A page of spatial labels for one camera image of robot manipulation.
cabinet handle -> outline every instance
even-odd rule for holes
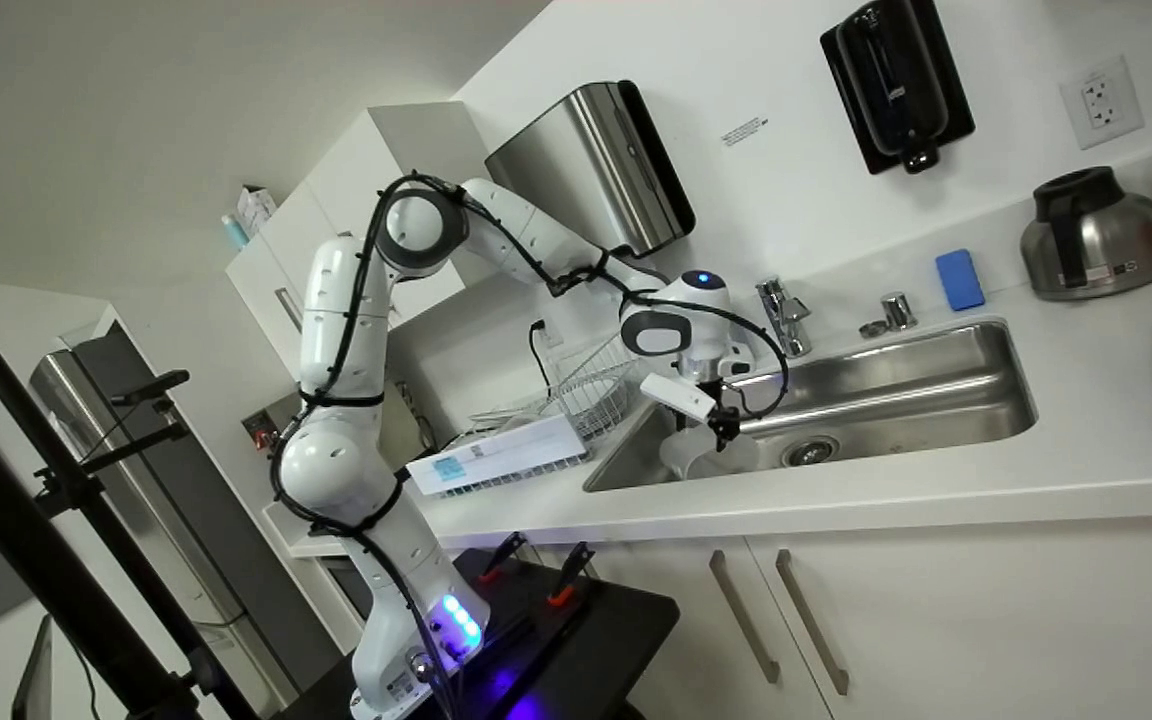
[[[728,608],[731,608],[731,616],[735,616],[735,625],[739,625],[739,637],[745,637],[745,642],[751,648],[751,661],[765,667],[769,683],[779,683],[779,662],[776,662],[776,656],[765,648],[759,632],[757,632],[751,620],[748,620],[748,608],[745,608],[745,600],[739,600],[739,591],[735,591],[735,584],[731,584],[731,575],[728,575],[728,555],[726,555],[726,553],[714,553],[714,555],[710,555],[710,570],[714,570],[714,579],[719,584],[719,591],[726,591],[726,600],[728,600]]]
[[[278,289],[273,297],[283,304],[291,327],[299,333],[299,317],[296,317],[291,293],[287,293],[287,289]]]
[[[817,656],[822,656],[833,686],[836,686],[841,697],[849,697],[849,690],[851,690],[851,672],[833,656],[833,648],[827,648],[827,641],[826,641],[826,632],[822,632],[822,625],[817,625],[817,616],[814,616],[814,603],[807,603],[802,579],[792,575],[792,555],[789,555],[789,553],[776,553],[776,575],[779,575],[792,608],[798,608],[802,620],[807,625],[814,648],[817,648]]]

blue light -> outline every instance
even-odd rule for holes
[[[523,700],[515,700],[515,702],[510,708],[506,720],[546,720],[546,708],[539,708],[537,697],[523,697]]]
[[[684,284],[694,284],[694,289],[728,289],[726,276],[710,270],[710,267],[687,267]]]
[[[496,667],[491,679],[490,679],[490,690],[491,690],[491,697],[506,697],[506,690],[513,690],[515,679],[521,679],[521,674],[515,674],[513,667]]]
[[[446,594],[435,616],[446,616],[448,641],[461,650],[478,650],[483,642],[483,627],[463,613],[456,594]]]

black soap dispenser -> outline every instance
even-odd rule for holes
[[[923,170],[978,133],[933,0],[871,0],[822,37],[870,170]]]

blue object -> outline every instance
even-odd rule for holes
[[[951,313],[967,313],[985,304],[980,276],[971,251],[955,246],[937,255],[940,289]]]
[[[224,239],[230,239],[230,246],[247,246],[247,231],[244,231],[244,225],[238,225],[232,214],[219,214],[219,229],[224,229]]]
[[[446,594],[433,620],[456,661],[483,648],[483,627],[463,613],[456,594]]]
[[[687,267],[684,284],[694,289],[728,289],[719,270]]]
[[[456,457],[441,457],[433,460],[433,466],[446,475],[446,481],[461,481],[463,475],[463,464]]]

electrical outlet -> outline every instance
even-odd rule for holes
[[[1083,74],[1065,81],[1059,97],[1065,97],[1072,136],[1083,149],[1095,149],[1106,138],[1116,138],[1116,136],[1145,129],[1142,98],[1135,98],[1132,73],[1130,73],[1123,57],[1116,57],[1102,66],[1089,66]]]

